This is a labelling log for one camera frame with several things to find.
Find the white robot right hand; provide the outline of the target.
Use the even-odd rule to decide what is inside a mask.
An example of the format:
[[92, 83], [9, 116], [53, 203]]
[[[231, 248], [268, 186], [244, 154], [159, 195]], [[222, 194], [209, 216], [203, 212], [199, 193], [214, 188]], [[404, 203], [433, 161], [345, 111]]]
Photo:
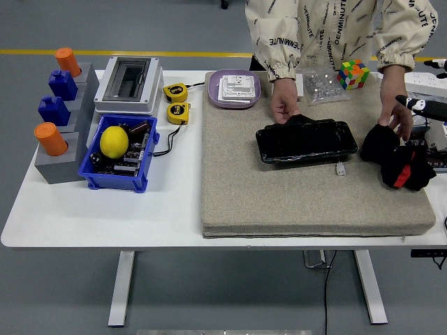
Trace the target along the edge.
[[[446, 78], [446, 59], [429, 59], [424, 61], [424, 64], [433, 68], [443, 69], [444, 73], [438, 74], [437, 78]], [[398, 95], [395, 99], [401, 105], [417, 115], [437, 121], [446, 121], [446, 103], [433, 100], [409, 98], [403, 95]]]

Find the person's left hand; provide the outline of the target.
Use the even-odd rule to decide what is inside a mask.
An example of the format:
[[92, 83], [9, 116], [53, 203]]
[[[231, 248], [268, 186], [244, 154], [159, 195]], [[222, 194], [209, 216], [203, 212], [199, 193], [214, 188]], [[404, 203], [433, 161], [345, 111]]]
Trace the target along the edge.
[[406, 142], [409, 140], [413, 128], [413, 117], [410, 110], [397, 102], [382, 103], [378, 123], [381, 126], [388, 126], [392, 130], [397, 129], [397, 136]]

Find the person's right hand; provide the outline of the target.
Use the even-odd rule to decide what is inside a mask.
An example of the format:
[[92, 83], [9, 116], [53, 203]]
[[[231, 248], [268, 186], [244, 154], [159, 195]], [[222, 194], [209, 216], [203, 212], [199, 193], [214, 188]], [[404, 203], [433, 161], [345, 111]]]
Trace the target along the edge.
[[275, 91], [270, 104], [275, 121], [285, 124], [291, 117], [301, 113], [295, 92]]

